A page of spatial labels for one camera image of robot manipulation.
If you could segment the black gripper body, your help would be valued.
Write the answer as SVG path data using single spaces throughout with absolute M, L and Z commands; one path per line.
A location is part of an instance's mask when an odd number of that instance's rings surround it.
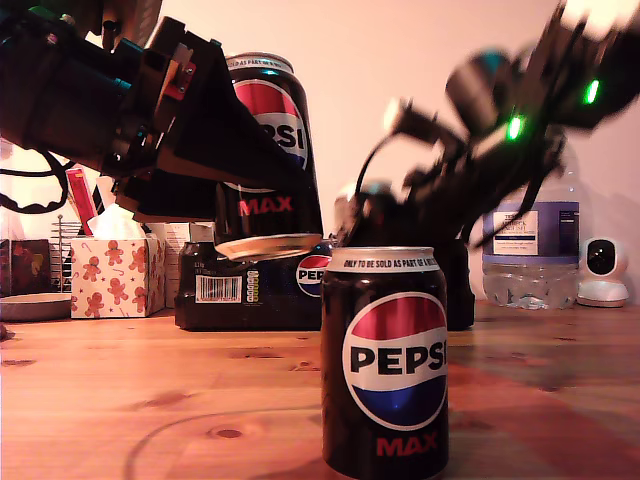
M 219 77 L 220 43 L 200 38 L 178 20 L 164 17 L 149 47 L 136 60 L 102 172 L 114 178 L 155 169 L 200 175 L 193 160 L 178 155 L 178 147 L 197 116 L 208 78 Z

